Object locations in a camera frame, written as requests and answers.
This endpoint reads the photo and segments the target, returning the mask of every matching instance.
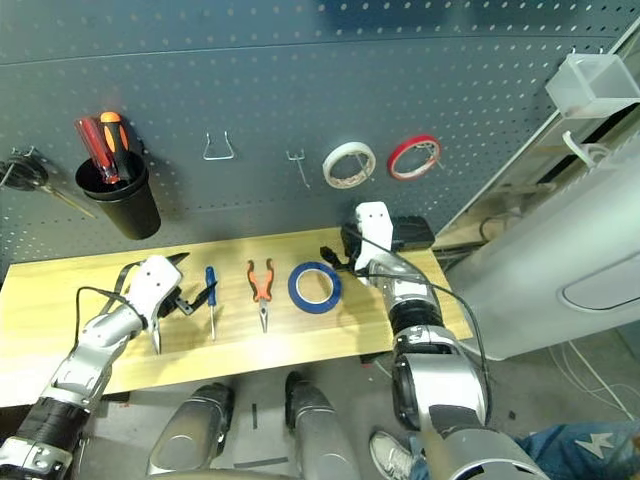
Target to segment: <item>blue tape roll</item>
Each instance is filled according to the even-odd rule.
[[[298,280],[302,274],[313,270],[325,273],[331,279],[333,290],[331,291],[329,298],[324,302],[310,302],[302,298],[302,295],[300,295],[300,291],[298,290]],[[304,310],[307,313],[326,313],[338,304],[338,301],[342,296],[342,282],[340,281],[338,274],[323,263],[303,263],[294,268],[291,275],[289,275],[289,296],[291,297],[294,305],[300,310]]]

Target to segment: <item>pegboard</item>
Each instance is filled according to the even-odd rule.
[[[0,153],[35,145],[53,184],[87,154],[73,120],[115,110],[149,150],[163,225],[125,239],[44,193],[0,191],[2,271],[13,262],[336,225],[361,201],[438,230],[553,110],[564,56],[607,49],[635,1],[5,2]],[[205,133],[225,153],[202,159]],[[386,159],[419,133],[443,168],[391,179]],[[374,181],[334,190],[322,161],[347,141],[378,158]],[[304,149],[307,189],[285,151]]]

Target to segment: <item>red tape roll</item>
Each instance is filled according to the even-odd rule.
[[[429,151],[429,156],[426,158],[424,165],[421,165],[410,172],[397,172],[396,163],[402,155],[413,148],[425,149]],[[431,170],[431,168],[433,168],[433,166],[435,166],[437,161],[440,159],[441,153],[442,146],[440,145],[440,142],[436,139],[436,137],[432,135],[418,135],[417,137],[410,138],[406,142],[398,145],[398,147],[389,157],[389,161],[387,162],[387,169],[389,170],[389,174],[396,180],[414,180],[418,177],[423,176],[429,170]]]

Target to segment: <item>pliers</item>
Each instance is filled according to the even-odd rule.
[[[256,281],[256,274],[253,271],[253,260],[249,260],[249,269],[247,270],[247,278],[249,279],[249,285],[253,290],[253,301],[260,302],[260,323],[262,324],[262,332],[267,333],[267,325],[269,321],[269,311],[267,310],[267,302],[271,301],[271,285],[273,285],[273,278],[275,272],[273,270],[273,261],[267,258],[267,279],[264,288],[258,286]]]

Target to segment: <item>wooden table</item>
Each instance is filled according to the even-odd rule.
[[[342,300],[330,312],[308,314],[291,302],[289,274],[300,263],[321,261],[322,245],[342,253],[338,229],[12,265],[0,292],[0,407],[35,402],[69,352],[76,289],[111,290],[123,265],[152,254],[190,252],[178,265],[183,297],[190,301],[204,288],[205,266],[216,268],[217,339],[210,339],[206,304],[190,317],[173,312],[160,320],[162,354],[153,353],[146,333],[132,340],[114,364],[108,393],[390,350],[392,334],[380,292],[348,273],[340,274]],[[246,265],[253,259],[262,281],[268,257],[273,258],[275,282],[269,331],[263,334]],[[432,282],[448,285],[430,251],[406,257]],[[460,339],[470,337],[456,302],[438,295],[446,326]],[[83,292],[82,323],[97,315],[104,302]]]

